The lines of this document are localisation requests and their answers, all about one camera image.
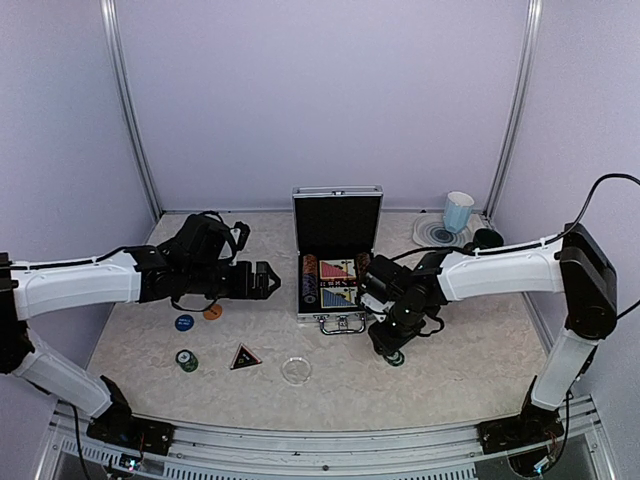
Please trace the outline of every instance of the blue poker chip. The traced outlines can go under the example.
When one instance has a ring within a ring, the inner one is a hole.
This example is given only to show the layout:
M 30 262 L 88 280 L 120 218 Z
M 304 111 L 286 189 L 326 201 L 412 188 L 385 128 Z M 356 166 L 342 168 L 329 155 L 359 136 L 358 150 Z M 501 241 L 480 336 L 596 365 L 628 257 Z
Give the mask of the blue poker chip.
M 195 321 L 193 320 L 193 317 L 191 315 L 180 315 L 178 318 L 176 318 L 176 328 L 181 332 L 186 332 L 187 330 L 189 330 L 191 327 L 193 327 L 194 323 Z

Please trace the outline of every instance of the case latch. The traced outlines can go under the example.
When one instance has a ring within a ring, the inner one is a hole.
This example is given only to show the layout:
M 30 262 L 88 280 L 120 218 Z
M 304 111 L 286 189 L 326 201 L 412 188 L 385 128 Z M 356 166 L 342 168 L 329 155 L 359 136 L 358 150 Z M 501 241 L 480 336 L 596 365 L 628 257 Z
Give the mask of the case latch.
M 327 330 L 325 328 L 325 323 L 327 321 L 326 315 L 316 315 L 318 319 L 318 323 L 320 324 L 320 331 L 325 335 L 349 335 L 353 333 L 363 333 L 367 329 L 367 315 L 365 313 L 360 313 L 358 315 L 360 319 L 360 328 L 354 329 L 349 328 L 349 315 L 338 315 L 338 329 L 337 330 Z

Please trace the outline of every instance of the light purple wall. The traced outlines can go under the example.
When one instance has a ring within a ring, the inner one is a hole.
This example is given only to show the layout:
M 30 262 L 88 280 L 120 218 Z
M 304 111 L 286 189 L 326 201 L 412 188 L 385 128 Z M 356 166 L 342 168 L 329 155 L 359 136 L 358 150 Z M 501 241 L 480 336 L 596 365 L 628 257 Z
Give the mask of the light purple wall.
M 640 3 L 546 0 L 514 162 L 496 218 L 509 240 L 560 230 L 593 181 L 640 176 Z M 640 297 L 640 189 L 605 183 L 584 219 L 618 271 L 620 310 Z M 554 333 L 562 297 L 536 295 Z M 640 311 L 600 347 L 580 388 L 591 392 L 622 479 L 640 471 Z
M 109 65 L 97 1 L 4 1 L 0 15 L 0 251 L 93 255 L 152 228 Z M 84 365 L 108 306 L 32 328 Z M 53 401 L 0 376 L 0 478 L 29 478 Z
M 388 207 L 484 205 L 526 0 L 120 2 L 163 206 L 280 208 L 294 185 L 382 184 Z

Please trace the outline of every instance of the marble-patterned surface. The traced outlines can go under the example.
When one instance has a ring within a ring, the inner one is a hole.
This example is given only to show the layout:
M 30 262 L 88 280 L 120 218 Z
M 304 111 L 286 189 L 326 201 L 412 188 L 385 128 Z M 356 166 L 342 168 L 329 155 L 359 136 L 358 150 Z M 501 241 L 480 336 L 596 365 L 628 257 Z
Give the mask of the marble-patterned surface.
M 417 216 L 383 213 L 376 251 L 392 256 L 416 248 L 411 235 Z M 173 235 L 184 218 L 165 215 L 150 243 Z M 373 352 L 366 334 L 328 337 L 296 322 L 292 214 L 224 218 L 250 225 L 241 259 L 268 260 L 283 285 L 267 301 L 221 300 L 220 319 L 193 314 L 196 324 L 184 333 L 175 329 L 179 312 L 168 301 L 117 305 L 90 370 L 114 380 L 134 412 L 219 426 L 344 431 L 429 426 L 519 410 L 545 360 L 520 295 L 444 307 L 444 331 L 410 342 L 403 348 L 405 364 L 392 368 Z M 481 226 L 480 219 L 474 217 L 471 226 Z M 189 299 L 193 306 L 196 300 Z M 263 363 L 230 370 L 240 342 Z M 200 362 L 193 373 L 174 361 L 184 348 Z M 281 375 L 282 363 L 292 356 L 312 365 L 302 386 Z

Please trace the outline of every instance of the petri dish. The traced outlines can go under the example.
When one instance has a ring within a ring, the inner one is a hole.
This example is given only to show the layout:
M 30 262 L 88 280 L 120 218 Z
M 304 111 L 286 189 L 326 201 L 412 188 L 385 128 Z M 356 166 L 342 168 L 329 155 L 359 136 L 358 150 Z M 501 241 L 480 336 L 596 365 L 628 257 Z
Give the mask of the petri dish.
M 302 385 L 311 377 L 311 364 L 303 357 L 290 357 L 280 367 L 282 376 L 291 385 Z

